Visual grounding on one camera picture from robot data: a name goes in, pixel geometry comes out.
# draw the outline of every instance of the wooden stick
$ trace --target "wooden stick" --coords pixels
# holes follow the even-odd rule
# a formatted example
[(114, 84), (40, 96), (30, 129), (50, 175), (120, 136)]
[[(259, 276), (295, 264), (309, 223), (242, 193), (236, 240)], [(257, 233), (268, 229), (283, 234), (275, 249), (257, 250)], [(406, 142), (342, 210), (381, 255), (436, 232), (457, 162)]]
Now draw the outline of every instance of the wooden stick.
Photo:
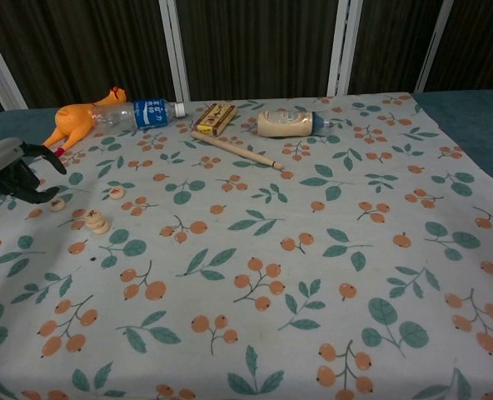
[(269, 167), (273, 167), (278, 171), (281, 171), (283, 169), (283, 164), (281, 162), (273, 161), (270, 158), (262, 156), (261, 154), (257, 154), (255, 152), (248, 151), (245, 148), (234, 146), (233, 144), (215, 139), (214, 137), (208, 136), (205, 133), (192, 131), (191, 136), (194, 137), (195, 139), (202, 140), (203, 142), (212, 144), (213, 146), (226, 150), (230, 153), (234, 153), (237, 154), (238, 156), (248, 158), (249, 160), (255, 161), (256, 163), (265, 164), (268, 165)]

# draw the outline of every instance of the rubber chicken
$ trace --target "rubber chicken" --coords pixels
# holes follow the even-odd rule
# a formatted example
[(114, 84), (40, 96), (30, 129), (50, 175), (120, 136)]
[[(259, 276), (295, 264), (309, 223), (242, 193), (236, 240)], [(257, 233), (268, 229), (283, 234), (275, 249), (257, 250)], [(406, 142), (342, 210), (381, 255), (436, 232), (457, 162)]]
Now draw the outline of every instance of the rubber chicken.
[(54, 118), (56, 127), (52, 131), (50, 137), (43, 143), (43, 146), (49, 148), (54, 143), (67, 137), (67, 141), (63, 146), (59, 147), (56, 152), (54, 152), (60, 157), (75, 143), (84, 139), (93, 128), (95, 124), (95, 121), (93, 120), (93, 107), (125, 103), (126, 100), (126, 92), (116, 86), (110, 90), (110, 93), (105, 98), (98, 102), (71, 104), (60, 108), (57, 110), (56, 117)]

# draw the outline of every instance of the plastic water bottle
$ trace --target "plastic water bottle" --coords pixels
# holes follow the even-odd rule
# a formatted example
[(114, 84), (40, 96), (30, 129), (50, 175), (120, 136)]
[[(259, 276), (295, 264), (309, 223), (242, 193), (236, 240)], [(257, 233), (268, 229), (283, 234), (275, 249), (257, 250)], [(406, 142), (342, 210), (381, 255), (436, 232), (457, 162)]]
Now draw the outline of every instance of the plastic water bottle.
[(183, 102), (168, 102), (162, 98), (95, 106), (92, 113), (95, 128), (121, 125), (124, 129), (165, 127), (174, 118), (186, 116)]

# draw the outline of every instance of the bottle cap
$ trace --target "bottle cap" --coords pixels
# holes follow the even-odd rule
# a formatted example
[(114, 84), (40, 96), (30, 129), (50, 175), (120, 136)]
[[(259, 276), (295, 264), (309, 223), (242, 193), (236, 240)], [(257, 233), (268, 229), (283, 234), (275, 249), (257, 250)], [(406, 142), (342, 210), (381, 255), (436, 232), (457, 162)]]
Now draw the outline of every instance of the bottle cap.
[(186, 116), (186, 109), (184, 108), (183, 102), (177, 102), (174, 105), (174, 112), (176, 113), (177, 118)]

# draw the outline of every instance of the tabletop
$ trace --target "tabletop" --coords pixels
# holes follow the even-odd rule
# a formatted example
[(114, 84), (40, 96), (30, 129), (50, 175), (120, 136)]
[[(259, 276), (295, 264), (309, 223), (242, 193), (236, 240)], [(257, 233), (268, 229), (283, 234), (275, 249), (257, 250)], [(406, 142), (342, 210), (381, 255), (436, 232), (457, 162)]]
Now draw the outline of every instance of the tabletop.
[[(0, 398), (493, 400), (493, 180), (407, 93), (231, 103), (284, 171), (193, 102), (34, 162), (61, 211), (0, 197)], [(256, 136), (278, 109), (334, 128)]]

